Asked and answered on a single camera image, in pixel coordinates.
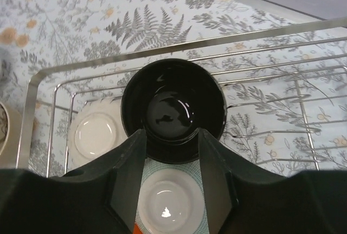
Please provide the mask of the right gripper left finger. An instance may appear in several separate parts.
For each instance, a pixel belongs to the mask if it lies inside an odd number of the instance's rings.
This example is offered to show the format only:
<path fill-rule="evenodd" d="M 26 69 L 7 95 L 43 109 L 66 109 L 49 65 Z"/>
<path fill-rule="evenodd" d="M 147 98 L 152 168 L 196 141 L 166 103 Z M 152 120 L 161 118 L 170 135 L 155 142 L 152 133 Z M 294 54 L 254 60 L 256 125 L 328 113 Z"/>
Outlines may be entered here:
<path fill-rule="evenodd" d="M 146 133 L 61 177 L 1 170 L 1 233 L 132 233 Z"/>

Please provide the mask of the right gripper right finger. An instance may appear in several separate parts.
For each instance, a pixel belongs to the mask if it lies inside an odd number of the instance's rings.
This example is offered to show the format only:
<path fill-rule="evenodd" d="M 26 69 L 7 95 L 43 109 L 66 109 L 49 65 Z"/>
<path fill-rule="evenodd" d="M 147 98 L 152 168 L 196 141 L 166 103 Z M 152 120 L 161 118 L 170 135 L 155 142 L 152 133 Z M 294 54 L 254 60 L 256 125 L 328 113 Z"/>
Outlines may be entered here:
<path fill-rule="evenodd" d="M 346 172 L 301 171 L 283 177 L 199 131 L 210 233 L 346 233 Z"/>

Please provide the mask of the olive bowl with drawing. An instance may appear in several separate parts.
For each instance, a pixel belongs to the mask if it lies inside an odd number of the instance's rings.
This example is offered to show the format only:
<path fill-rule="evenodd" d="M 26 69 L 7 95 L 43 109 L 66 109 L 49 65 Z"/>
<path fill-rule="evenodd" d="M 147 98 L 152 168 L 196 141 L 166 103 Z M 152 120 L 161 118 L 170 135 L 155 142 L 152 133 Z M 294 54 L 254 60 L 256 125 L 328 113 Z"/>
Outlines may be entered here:
<path fill-rule="evenodd" d="M 21 125 L 20 112 L 1 102 L 1 168 L 16 165 Z"/>

